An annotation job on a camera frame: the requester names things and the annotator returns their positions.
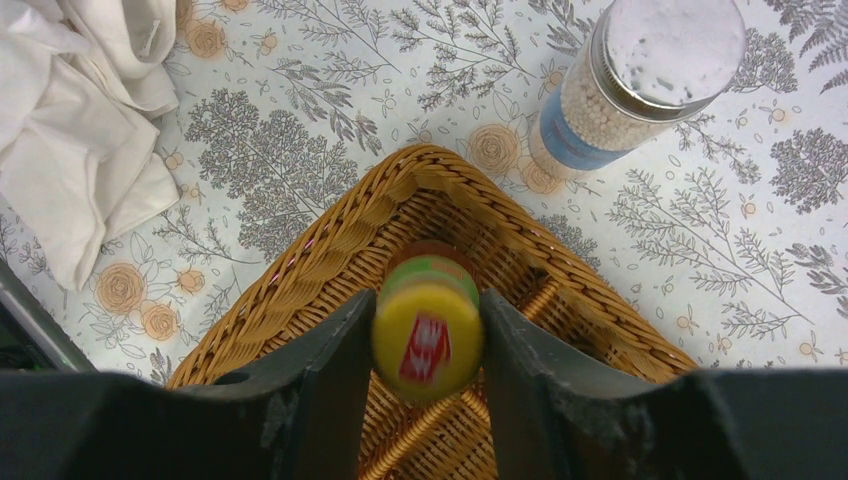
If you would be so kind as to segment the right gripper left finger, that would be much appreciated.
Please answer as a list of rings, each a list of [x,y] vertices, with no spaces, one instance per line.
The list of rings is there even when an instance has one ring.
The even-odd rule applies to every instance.
[[[352,479],[372,360],[367,289],[209,385],[5,373],[5,479]]]

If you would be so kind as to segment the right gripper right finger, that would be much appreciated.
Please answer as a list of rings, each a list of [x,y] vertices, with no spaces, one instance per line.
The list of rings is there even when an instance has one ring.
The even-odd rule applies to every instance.
[[[843,479],[843,368],[698,369],[653,384],[480,298],[503,479]]]

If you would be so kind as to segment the yellow cap sauce bottle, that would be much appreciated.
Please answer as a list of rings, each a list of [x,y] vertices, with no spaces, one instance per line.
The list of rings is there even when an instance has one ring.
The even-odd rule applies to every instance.
[[[433,402],[467,387],[485,340],[471,261],[438,240],[399,250],[386,267],[370,339],[377,374],[404,400]]]

